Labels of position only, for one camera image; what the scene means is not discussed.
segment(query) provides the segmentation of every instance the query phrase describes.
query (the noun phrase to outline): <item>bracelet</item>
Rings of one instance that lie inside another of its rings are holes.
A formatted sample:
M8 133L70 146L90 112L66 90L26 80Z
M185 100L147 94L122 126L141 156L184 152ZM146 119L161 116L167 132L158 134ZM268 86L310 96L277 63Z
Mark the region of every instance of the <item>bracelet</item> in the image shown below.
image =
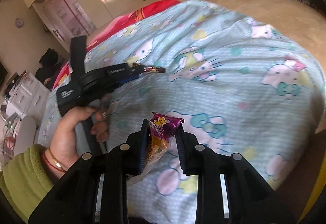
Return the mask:
M64 169L63 169L63 166L61 165L61 162L59 162L59 161L54 157L54 155L53 155L53 153L52 153L50 147L48 147L48 150L49 150L49 152L50 152L50 155L51 155L51 157L52 157L52 159L53 159L55 165L56 165L57 167L59 167L60 169L64 170Z
M63 173L66 172L66 171L63 170L63 169L60 170L59 168L53 166L53 165L49 162L48 158L46 157L45 152L43 152L43 158L44 158L45 162L46 162L47 164L49 164L52 168L54 168L54 169L56 169L56 170L58 170L58 171L60 171L60 172L63 172Z

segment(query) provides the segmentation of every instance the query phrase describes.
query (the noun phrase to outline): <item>white dresser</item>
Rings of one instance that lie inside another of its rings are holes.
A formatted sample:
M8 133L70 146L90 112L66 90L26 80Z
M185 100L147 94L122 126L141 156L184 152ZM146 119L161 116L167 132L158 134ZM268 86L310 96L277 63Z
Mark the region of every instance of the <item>white dresser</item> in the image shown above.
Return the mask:
M29 115L40 126L49 93L50 91L35 76L27 73L10 91L11 97L6 114L11 116L16 112L21 119Z

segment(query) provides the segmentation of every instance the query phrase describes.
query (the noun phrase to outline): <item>light blue blanket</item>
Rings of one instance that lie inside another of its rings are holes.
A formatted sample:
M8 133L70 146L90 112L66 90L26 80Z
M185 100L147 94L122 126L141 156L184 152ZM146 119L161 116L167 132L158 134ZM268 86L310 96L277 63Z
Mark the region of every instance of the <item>light blue blanket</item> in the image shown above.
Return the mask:
M242 153L277 188L324 109L324 76L309 52L271 25L209 2L183 2L122 30L90 51L85 67L124 62L167 73L111 94L109 150L153 111L166 113L184 118L184 130L215 152ZM60 119L55 92L40 129L45 146ZM173 142L145 179L128 188L131 215L159 224L195 222L197 178L182 174L177 155Z

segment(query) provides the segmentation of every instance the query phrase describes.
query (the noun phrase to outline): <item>drawer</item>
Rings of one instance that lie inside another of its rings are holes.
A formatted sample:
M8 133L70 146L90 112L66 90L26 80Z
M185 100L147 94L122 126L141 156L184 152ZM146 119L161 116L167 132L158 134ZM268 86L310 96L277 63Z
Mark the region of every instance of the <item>drawer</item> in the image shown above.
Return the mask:
M29 73L28 76L23 79L21 87L23 87L30 95L32 95L38 83L38 79Z
M127 7L129 11L137 10L142 8L146 5L153 3L156 0L131 0L127 3Z
M24 114L34 117L37 125L40 125L49 93L50 91L44 85L39 84L36 87L36 91L33 94L27 110L24 112Z
M22 86L20 86L9 103L13 104L23 113L30 104L31 99L32 96Z

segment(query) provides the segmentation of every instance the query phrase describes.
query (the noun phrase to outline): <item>red string bracelet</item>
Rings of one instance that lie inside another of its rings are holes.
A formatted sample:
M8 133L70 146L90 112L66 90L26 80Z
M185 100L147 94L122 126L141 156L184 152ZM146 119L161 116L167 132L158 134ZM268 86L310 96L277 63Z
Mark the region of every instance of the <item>red string bracelet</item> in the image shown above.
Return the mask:
M45 152L43 152L43 158L44 158L45 162L46 162L47 164L49 164L52 168L54 168L54 169L56 169L56 170L58 170L58 171L60 171L60 172L63 172L63 173L66 172L64 169L61 170L61 169L57 168L56 166L53 166L53 165L49 162L48 158L46 157Z

